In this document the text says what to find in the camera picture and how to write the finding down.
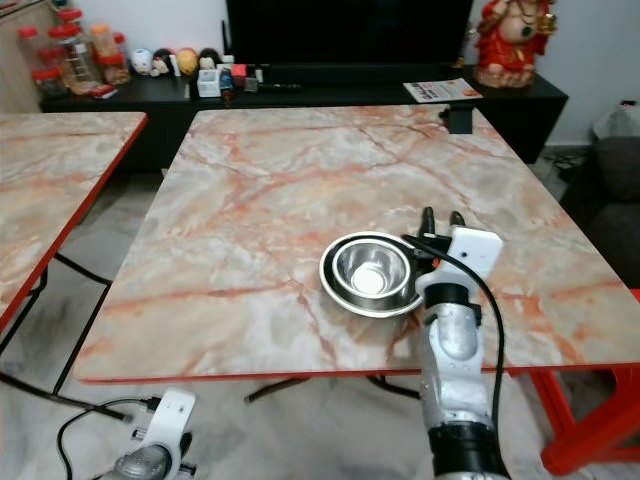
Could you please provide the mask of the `small black box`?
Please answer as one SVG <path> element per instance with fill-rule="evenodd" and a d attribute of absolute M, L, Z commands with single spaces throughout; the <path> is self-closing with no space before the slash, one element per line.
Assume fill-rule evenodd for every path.
<path fill-rule="evenodd" d="M 449 105 L 440 114 L 445 128 L 451 134 L 472 134 L 474 132 L 475 106 L 470 104 Z"/>

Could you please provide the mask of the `steel bowl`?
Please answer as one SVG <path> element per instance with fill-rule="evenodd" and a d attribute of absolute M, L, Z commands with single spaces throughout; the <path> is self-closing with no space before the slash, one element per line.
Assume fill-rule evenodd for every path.
<path fill-rule="evenodd" d="M 348 239 L 335 251 L 335 279 L 358 300 L 389 300 L 410 284 L 410 260 L 388 239 Z"/>

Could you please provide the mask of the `small white box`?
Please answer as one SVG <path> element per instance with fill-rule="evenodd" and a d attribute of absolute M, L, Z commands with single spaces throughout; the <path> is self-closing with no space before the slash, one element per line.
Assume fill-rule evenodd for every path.
<path fill-rule="evenodd" d="M 196 88 L 201 99 L 219 99 L 221 97 L 220 70 L 200 70 L 196 77 Z"/>

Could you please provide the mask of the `dark grey sofa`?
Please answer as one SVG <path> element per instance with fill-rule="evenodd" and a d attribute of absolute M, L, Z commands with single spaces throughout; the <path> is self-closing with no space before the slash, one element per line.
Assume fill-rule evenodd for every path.
<path fill-rule="evenodd" d="M 559 204 L 622 282 L 640 289 L 640 100 L 620 102 L 591 136 Z"/>

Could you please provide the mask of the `black and white figurine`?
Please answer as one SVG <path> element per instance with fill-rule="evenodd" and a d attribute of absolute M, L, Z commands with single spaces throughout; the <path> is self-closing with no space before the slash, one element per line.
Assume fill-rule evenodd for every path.
<path fill-rule="evenodd" d="M 175 76 L 174 59 L 174 52 L 164 47 L 152 51 L 148 74 L 151 77 Z"/>

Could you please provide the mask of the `yellow round figurine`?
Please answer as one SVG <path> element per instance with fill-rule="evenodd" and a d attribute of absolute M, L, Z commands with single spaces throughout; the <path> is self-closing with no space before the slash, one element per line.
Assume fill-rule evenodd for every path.
<path fill-rule="evenodd" d="M 183 47 L 182 50 L 175 55 L 175 64 L 177 64 L 180 76 L 189 77 L 200 69 L 200 55 L 191 47 Z"/>

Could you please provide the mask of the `marble pattern folding table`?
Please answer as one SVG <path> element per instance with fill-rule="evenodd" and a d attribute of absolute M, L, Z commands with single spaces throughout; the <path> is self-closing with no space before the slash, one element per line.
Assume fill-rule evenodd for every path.
<path fill-rule="evenodd" d="M 319 262 L 378 230 L 503 239 L 489 287 L 511 371 L 640 366 L 640 301 L 484 115 L 438 105 L 202 111 L 72 370 L 82 383 L 311 378 L 419 369 L 416 321 L 339 307 Z"/>
<path fill-rule="evenodd" d="M 41 274 L 147 122 L 141 111 L 0 118 L 1 328 L 12 337 Z"/>

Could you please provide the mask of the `red stool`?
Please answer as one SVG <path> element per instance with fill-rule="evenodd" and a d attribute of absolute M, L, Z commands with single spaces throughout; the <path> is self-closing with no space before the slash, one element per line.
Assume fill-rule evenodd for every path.
<path fill-rule="evenodd" d="M 640 463 L 640 445 L 622 447 L 640 433 L 640 367 L 612 369 L 614 394 L 577 420 L 553 372 L 530 372 L 556 438 L 541 452 L 549 474 L 562 476 L 590 463 Z"/>

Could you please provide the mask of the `orange snack jar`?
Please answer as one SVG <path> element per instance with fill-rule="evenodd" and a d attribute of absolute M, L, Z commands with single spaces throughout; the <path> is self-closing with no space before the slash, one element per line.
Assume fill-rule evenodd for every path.
<path fill-rule="evenodd" d="M 102 60 L 118 54 L 114 33 L 106 24 L 92 24 L 90 37 L 92 38 L 93 55 L 96 59 Z"/>

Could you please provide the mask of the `printed paper leaflet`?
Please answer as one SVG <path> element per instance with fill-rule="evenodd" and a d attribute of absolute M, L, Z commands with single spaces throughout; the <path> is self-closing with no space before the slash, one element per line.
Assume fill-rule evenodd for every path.
<path fill-rule="evenodd" d="M 466 79 L 444 79 L 444 81 L 406 82 L 406 91 L 416 102 L 453 102 L 481 99 L 483 95 Z"/>

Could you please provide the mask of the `light wooden drawer cabinet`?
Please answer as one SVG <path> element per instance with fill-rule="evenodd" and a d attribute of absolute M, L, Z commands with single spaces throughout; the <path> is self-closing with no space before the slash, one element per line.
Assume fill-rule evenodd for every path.
<path fill-rule="evenodd" d="M 36 0 L 3 0 L 0 8 L 1 114 L 40 113 L 40 92 L 29 78 L 27 61 L 18 46 L 18 29 L 26 23 L 23 10 Z"/>

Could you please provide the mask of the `steel plate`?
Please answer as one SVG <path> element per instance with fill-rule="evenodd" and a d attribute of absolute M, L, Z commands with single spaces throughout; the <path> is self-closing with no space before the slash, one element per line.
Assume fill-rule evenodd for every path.
<path fill-rule="evenodd" d="M 385 241 L 392 242 L 402 248 L 406 253 L 408 260 L 410 260 L 410 284 L 404 289 L 401 294 L 396 297 L 389 298 L 389 300 L 358 300 L 353 294 L 344 291 L 340 287 L 338 280 L 335 279 L 334 271 L 332 270 L 332 261 L 335 257 L 335 252 L 342 246 L 344 242 L 352 241 L 356 238 L 375 237 L 379 239 L 385 239 Z M 410 257 L 410 246 L 402 239 L 398 239 L 394 236 L 390 236 L 387 233 L 375 232 L 375 230 L 365 230 L 365 232 L 356 232 L 348 234 L 335 239 L 330 243 L 321 256 L 320 264 L 317 265 L 319 275 L 321 278 L 321 285 L 323 285 L 324 291 L 333 298 L 335 302 L 342 308 L 351 311 L 352 314 L 357 314 L 365 317 L 394 317 L 415 310 L 422 303 L 422 296 L 413 287 L 417 273 L 415 271 L 415 265 Z"/>

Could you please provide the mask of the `black flat television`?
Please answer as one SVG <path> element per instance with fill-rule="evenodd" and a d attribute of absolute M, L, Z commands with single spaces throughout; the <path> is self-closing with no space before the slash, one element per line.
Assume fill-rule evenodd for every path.
<path fill-rule="evenodd" d="M 227 0 L 238 59 L 266 64 L 451 64 L 474 0 Z"/>

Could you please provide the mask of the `red and gold statue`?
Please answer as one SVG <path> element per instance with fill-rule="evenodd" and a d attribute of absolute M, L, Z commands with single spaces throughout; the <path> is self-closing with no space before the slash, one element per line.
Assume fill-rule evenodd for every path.
<path fill-rule="evenodd" d="M 536 56 L 557 32 L 557 0 L 489 0 L 477 26 L 475 79 L 492 88 L 529 87 Z"/>

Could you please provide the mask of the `tall clear red-lid jar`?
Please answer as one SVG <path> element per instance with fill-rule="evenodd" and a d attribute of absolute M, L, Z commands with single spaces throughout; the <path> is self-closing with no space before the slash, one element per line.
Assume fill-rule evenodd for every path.
<path fill-rule="evenodd" d="M 58 45 L 61 77 L 73 95 L 87 95 L 93 87 L 91 74 L 81 58 L 83 42 L 79 37 L 81 28 L 73 24 L 60 24 L 47 29 L 50 40 Z"/>

